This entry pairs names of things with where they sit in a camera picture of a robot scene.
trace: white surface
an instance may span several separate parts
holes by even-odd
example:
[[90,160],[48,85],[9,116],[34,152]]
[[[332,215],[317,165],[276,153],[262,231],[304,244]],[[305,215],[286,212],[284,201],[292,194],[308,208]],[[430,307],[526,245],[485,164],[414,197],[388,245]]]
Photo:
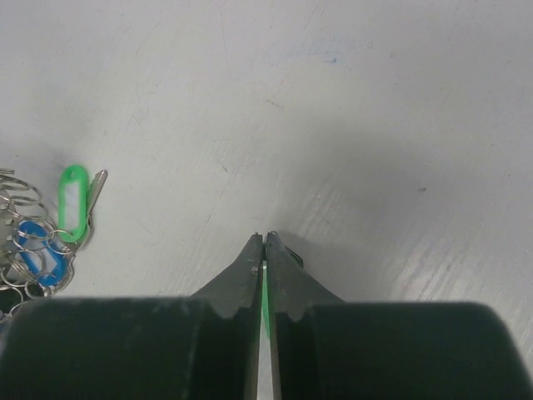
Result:
[[533,366],[533,2],[0,4],[2,165],[109,171],[65,294],[192,293],[276,229],[347,300],[490,304]]

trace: metal key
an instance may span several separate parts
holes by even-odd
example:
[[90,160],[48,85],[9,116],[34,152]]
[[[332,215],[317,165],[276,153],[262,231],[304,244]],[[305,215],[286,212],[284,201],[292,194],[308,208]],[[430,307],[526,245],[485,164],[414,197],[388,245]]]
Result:
[[89,186],[89,191],[87,194],[87,234],[85,235],[85,238],[81,240],[80,242],[75,243],[65,243],[65,247],[67,250],[72,253],[70,255],[71,258],[73,258],[76,255],[76,252],[80,249],[80,247],[87,242],[89,239],[89,236],[92,232],[92,210],[94,209],[94,206],[96,206],[98,197],[100,196],[100,193],[102,192],[103,185],[106,183],[107,179],[107,171],[102,170],[99,173],[97,173],[94,176],[94,179],[91,182],[91,185]]

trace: green object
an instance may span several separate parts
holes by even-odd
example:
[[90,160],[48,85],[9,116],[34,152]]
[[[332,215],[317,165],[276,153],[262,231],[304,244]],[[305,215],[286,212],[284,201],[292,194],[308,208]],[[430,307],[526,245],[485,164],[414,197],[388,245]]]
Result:
[[261,307],[263,310],[263,321],[265,322],[266,335],[270,339],[270,315],[268,314],[268,285],[266,268],[263,268],[263,290]]
[[59,237],[66,243],[83,238],[87,230],[89,175],[81,165],[71,165],[59,178]]

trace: green key tag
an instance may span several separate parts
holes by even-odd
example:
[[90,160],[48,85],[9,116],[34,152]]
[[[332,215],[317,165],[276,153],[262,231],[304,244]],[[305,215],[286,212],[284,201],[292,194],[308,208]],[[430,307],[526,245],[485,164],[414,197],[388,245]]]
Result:
[[89,175],[84,167],[71,165],[59,178],[59,237],[66,243],[83,238],[87,228]]

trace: table surface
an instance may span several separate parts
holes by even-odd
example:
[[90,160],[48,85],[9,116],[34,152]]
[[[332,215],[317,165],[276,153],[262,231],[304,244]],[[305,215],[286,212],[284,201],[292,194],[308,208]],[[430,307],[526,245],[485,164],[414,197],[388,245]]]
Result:
[[109,171],[64,295],[193,293],[277,230],[346,300],[489,304],[533,367],[533,2],[0,10],[2,165],[52,207]]

